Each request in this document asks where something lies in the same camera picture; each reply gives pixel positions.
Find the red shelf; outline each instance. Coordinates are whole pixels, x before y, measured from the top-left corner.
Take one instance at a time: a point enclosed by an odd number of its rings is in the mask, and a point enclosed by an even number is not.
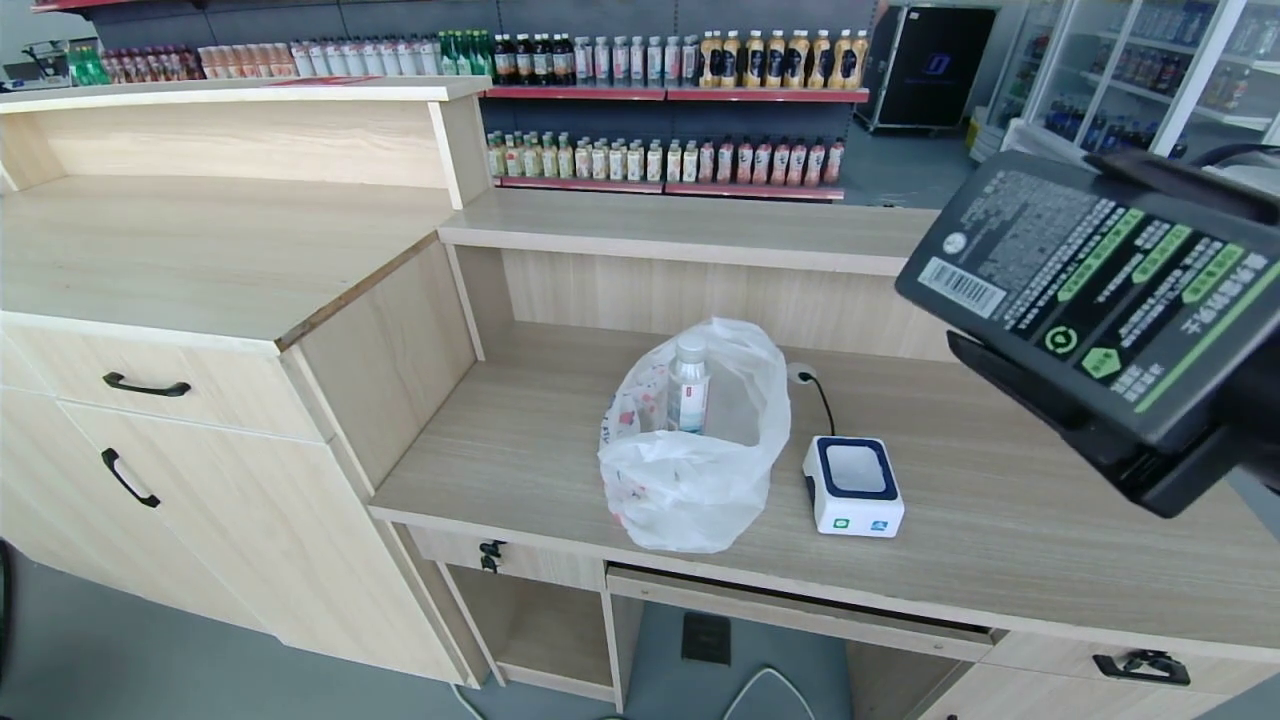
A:
[[[666,195],[703,195],[712,197],[760,197],[776,200],[844,200],[841,187],[790,187],[777,184],[722,184],[705,182],[672,182]]]
[[[499,85],[486,97],[535,97],[540,100],[663,100],[664,87],[529,87]]]
[[[561,178],[494,178],[499,187],[530,187],[540,190],[594,190],[598,192],[635,192],[640,195],[660,195],[660,182],[613,182],[594,179]]]
[[[867,102],[870,91],[808,87],[669,87],[667,100],[699,102]]]

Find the black handle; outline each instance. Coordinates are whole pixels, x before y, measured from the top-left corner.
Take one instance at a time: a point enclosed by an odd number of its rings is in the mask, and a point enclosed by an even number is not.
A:
[[[142,497],[141,495],[138,495],[133,489],[133,486],[131,486],[129,483],[124,482],[124,478],[122,478],[120,473],[115,469],[115,461],[119,460],[119,459],[120,459],[120,454],[116,452],[114,447],[108,447],[106,450],[102,451],[102,464],[106,465],[106,469],[110,470],[113,475],[115,475],[115,479],[119,480],[119,483],[122,486],[124,486],[124,489],[129,491],[129,495],[133,496],[133,500],[137,500],[138,502],[141,502],[142,505],[146,505],[147,507],[155,507],[155,506],[160,505],[160,498],[159,497],[156,497],[154,495],[148,495],[146,497]]]
[[[1093,664],[1107,678],[1119,680],[1143,680],[1180,687],[1192,684],[1192,675],[1187,671],[1187,666],[1170,657],[1167,652],[1158,650],[1132,651],[1124,656],[1124,666],[1116,665],[1115,659],[1110,655],[1094,655]],[[1143,667],[1149,667],[1155,673],[1139,673],[1138,670]]]
[[[138,387],[124,384],[124,375],[120,373],[108,373],[102,375],[102,382],[109,387],[115,389],[127,389],[129,392],[141,392],[142,395],[163,395],[165,397],[182,397],[191,392],[191,386],[187,383],[173,383],[169,387]]]

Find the cabinet door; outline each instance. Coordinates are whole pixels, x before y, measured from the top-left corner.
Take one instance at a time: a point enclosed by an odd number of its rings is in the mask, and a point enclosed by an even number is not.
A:
[[[114,478],[52,397],[0,391],[0,532],[28,557],[246,628],[257,619]]]
[[[1137,680],[1085,680],[995,665],[974,665],[922,720],[1192,720],[1228,696],[1197,693]]]
[[[285,644],[462,682],[328,446],[65,407]]]

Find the plastic bag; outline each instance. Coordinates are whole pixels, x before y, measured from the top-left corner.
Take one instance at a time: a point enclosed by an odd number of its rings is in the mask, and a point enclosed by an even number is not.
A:
[[[769,473],[791,436],[782,351],[759,327],[712,318],[689,328],[707,341],[705,434],[662,429],[671,338],[641,357],[600,424],[609,511],[640,547],[719,552],[764,510]]]

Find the barcode label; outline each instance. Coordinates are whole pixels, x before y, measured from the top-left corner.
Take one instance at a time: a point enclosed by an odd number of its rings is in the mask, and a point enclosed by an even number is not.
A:
[[[938,258],[929,259],[920,273],[920,284],[983,318],[991,318],[1005,299],[1005,291]]]

